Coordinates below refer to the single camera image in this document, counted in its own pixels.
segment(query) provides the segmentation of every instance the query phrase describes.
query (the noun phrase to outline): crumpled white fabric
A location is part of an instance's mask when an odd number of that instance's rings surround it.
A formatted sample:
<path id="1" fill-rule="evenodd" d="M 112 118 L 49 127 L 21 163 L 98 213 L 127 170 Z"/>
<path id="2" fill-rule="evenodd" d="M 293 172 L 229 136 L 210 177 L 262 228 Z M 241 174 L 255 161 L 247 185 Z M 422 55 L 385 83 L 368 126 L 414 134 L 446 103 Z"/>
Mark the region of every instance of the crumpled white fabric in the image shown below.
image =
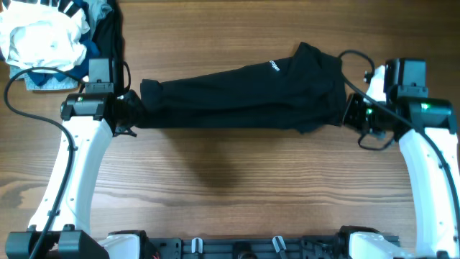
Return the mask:
<path id="1" fill-rule="evenodd" d="M 8 9 L 0 13 L 0 48 L 6 63 L 23 70 L 45 66 L 69 71 L 85 59 L 86 47 L 78 41 L 89 29 L 82 9 L 68 17 L 57 7 L 43 6 L 40 1 L 11 1 Z"/>

